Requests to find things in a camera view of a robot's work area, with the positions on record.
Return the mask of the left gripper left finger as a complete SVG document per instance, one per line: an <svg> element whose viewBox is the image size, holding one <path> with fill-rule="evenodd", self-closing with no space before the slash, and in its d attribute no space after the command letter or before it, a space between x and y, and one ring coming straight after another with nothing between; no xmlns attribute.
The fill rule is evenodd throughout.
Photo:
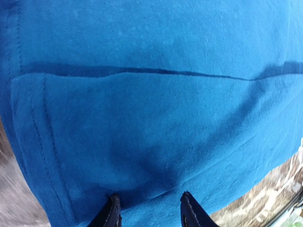
<svg viewBox="0 0 303 227"><path fill-rule="evenodd" d="M112 194L88 227L121 227L121 205L117 193Z"/></svg>

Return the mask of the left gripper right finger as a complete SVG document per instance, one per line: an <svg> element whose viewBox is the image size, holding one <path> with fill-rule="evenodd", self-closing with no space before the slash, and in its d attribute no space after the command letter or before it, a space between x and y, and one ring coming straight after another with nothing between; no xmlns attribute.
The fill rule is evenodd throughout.
<svg viewBox="0 0 303 227"><path fill-rule="evenodd" d="M181 225L183 227L217 227L217 224L190 192L184 192L180 202Z"/></svg>

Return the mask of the blue printed t-shirt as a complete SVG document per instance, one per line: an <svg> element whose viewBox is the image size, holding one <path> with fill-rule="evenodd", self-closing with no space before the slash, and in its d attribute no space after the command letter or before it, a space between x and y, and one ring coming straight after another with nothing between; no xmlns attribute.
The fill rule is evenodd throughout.
<svg viewBox="0 0 303 227"><path fill-rule="evenodd" d="M51 226L178 227L296 152L303 3L3 0L0 116Z"/></svg>

